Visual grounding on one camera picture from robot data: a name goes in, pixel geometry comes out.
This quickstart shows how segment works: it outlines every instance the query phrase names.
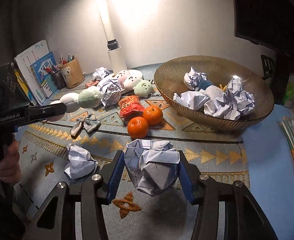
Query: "bowl rim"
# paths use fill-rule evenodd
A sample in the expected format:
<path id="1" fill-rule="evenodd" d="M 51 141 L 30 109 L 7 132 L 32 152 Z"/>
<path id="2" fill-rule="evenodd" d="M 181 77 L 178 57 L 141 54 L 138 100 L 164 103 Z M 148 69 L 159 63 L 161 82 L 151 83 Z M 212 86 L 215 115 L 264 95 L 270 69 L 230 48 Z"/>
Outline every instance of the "bowl rim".
<path id="1" fill-rule="evenodd" d="M 233 62 L 233 63 L 235 63 L 235 64 L 238 64 L 238 63 L 236 63 L 236 62 L 234 62 L 234 61 L 232 61 L 232 60 L 226 59 L 226 58 L 219 58 L 219 59 L 228 60 L 228 61 L 230 61 L 230 62 Z M 171 61 L 171 60 L 168 60 L 168 61 L 164 62 L 163 64 L 161 64 L 161 65 L 156 69 L 156 71 L 155 71 L 155 73 L 154 73 L 154 82 L 155 82 L 155 85 L 156 85 L 156 87 L 157 87 L 159 93 L 162 95 L 163 98 L 164 98 L 164 96 L 165 96 L 165 97 L 168 98 L 172 103 L 174 103 L 174 104 L 176 104 L 176 105 L 178 105 L 178 106 L 180 106 L 180 107 L 184 107 L 184 108 L 186 108 L 186 109 L 189 110 L 189 111 L 193 111 L 193 112 L 195 112 L 195 113 L 198 113 L 198 114 L 203 115 L 203 116 L 206 116 L 206 117 L 211 117 L 211 118 L 214 118 L 214 119 L 217 119 L 217 120 L 230 121 L 230 122 L 232 122 L 232 123 L 233 123 L 233 122 L 234 122 L 234 123 L 248 123 L 248 122 L 255 122 L 255 121 L 258 121 L 258 120 L 261 120 L 261 119 L 265 119 L 265 118 L 266 118 L 267 116 L 269 116 L 269 115 L 271 114 L 271 112 L 274 110 L 275 102 L 274 102 L 274 104 L 273 104 L 273 107 L 272 107 L 271 111 L 270 111 L 267 115 L 265 115 L 265 116 L 263 116 L 263 117 L 256 118 L 256 119 L 251 119 L 251 120 L 230 120 L 230 119 L 224 119 L 224 118 L 214 117 L 214 116 L 211 116 L 211 115 L 208 115 L 208 114 L 204 114 L 204 113 L 201 113 L 201 112 L 198 112 L 198 111 L 195 111 L 195 110 L 189 109 L 188 107 L 183 106 L 183 105 L 177 103 L 176 101 L 174 101 L 173 99 L 169 98 L 168 96 L 166 96 L 163 92 L 161 92 L 161 90 L 159 89 L 159 87 L 158 87 L 157 84 L 156 84 L 156 81 L 155 81 L 155 74 L 156 74 L 157 70 L 158 70 L 160 67 L 162 67 L 162 65 L 164 65 L 165 63 L 167 63 L 167 62 L 169 62 L 169 61 Z"/>

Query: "brown ribbed bowl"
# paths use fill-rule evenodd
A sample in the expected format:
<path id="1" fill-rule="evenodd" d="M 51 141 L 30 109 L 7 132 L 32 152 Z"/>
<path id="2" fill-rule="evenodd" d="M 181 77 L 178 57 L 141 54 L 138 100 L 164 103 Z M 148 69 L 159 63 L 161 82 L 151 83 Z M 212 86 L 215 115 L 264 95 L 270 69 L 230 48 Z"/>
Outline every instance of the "brown ribbed bowl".
<path id="1" fill-rule="evenodd" d="M 181 94 L 189 89 L 184 84 L 185 73 L 194 67 L 197 72 L 206 73 L 207 79 L 215 86 L 223 87 L 228 84 L 234 75 L 242 80 L 243 89 L 254 95 L 256 108 L 248 115 L 233 121 L 205 115 L 193 111 L 173 101 L 174 93 Z M 255 125 L 264 120 L 273 110 L 274 97 L 264 81 L 251 70 L 233 61 L 210 56 L 179 57 L 165 62 L 155 72 L 154 80 L 159 93 L 179 114 L 218 130 L 240 130 Z"/>

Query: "wall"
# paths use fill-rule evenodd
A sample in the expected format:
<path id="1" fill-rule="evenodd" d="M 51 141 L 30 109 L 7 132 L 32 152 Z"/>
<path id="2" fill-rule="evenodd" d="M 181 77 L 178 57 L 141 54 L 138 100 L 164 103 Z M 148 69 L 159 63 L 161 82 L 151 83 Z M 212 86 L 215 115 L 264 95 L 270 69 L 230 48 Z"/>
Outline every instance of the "wall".
<path id="1" fill-rule="evenodd" d="M 16 54 L 46 39 L 56 58 L 74 54 L 84 72 L 110 68 L 95 0 L 13 0 Z M 233 60 L 263 76 L 274 51 L 234 36 L 233 0 L 107 0 L 129 68 L 187 55 Z"/>

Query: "finger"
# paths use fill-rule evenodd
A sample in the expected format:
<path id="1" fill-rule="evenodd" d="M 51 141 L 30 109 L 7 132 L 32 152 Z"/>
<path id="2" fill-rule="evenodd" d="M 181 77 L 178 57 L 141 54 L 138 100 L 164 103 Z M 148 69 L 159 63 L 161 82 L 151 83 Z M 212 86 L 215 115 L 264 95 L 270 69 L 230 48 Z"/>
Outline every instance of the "finger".
<path id="1" fill-rule="evenodd" d="M 15 153 L 14 155 L 7 155 L 0 161 L 0 171 L 7 170 L 13 167 L 16 163 L 19 162 L 20 155 L 19 153 Z"/>
<path id="2" fill-rule="evenodd" d="M 10 169 L 0 171 L 0 177 L 10 177 L 16 174 L 16 172 L 19 170 L 19 163 L 16 163 L 14 166 L 12 166 Z"/>
<path id="3" fill-rule="evenodd" d="M 13 175 L 13 176 L 8 176 L 8 177 L 1 177 L 0 180 L 3 181 L 4 183 L 9 183 L 12 186 L 17 184 L 21 179 L 21 171 L 20 168 L 19 170 Z"/>
<path id="4" fill-rule="evenodd" d="M 13 140 L 12 144 L 8 146 L 9 155 L 14 155 L 19 151 L 19 143 L 17 140 Z"/>

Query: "pen holder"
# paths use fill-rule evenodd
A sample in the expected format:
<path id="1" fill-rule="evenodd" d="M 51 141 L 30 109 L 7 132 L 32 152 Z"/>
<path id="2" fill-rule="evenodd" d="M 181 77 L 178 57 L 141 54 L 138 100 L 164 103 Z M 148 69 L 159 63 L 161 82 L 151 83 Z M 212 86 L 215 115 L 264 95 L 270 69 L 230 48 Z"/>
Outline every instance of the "pen holder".
<path id="1" fill-rule="evenodd" d="M 62 74 L 60 71 L 56 72 L 54 75 L 53 75 L 53 78 L 55 79 L 55 82 L 58 86 L 58 89 L 62 89 L 64 87 L 66 87 L 66 83 L 65 83 L 65 80 L 64 78 L 62 77 Z"/>
<path id="2" fill-rule="evenodd" d="M 85 80 L 77 58 L 65 65 L 59 64 L 58 67 L 68 88 L 74 88 Z"/>

